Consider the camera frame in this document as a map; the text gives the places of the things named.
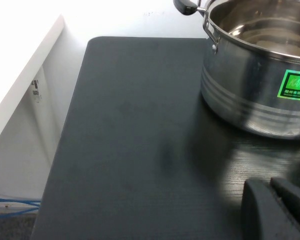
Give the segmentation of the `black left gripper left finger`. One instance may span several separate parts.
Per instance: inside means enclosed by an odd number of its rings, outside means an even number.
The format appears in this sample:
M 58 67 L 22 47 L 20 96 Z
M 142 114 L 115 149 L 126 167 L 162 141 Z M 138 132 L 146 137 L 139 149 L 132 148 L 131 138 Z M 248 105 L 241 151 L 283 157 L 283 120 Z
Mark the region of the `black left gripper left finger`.
M 244 240 L 300 240 L 300 224 L 269 184 L 249 178 L 241 201 Z

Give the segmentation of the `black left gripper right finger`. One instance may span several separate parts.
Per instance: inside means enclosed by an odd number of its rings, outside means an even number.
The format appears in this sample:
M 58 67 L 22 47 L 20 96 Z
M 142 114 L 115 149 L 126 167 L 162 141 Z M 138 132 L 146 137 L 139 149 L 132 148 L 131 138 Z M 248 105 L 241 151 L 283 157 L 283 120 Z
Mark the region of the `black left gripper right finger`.
M 281 198 L 283 204 L 300 224 L 300 188 L 285 178 L 272 177 L 270 186 Z

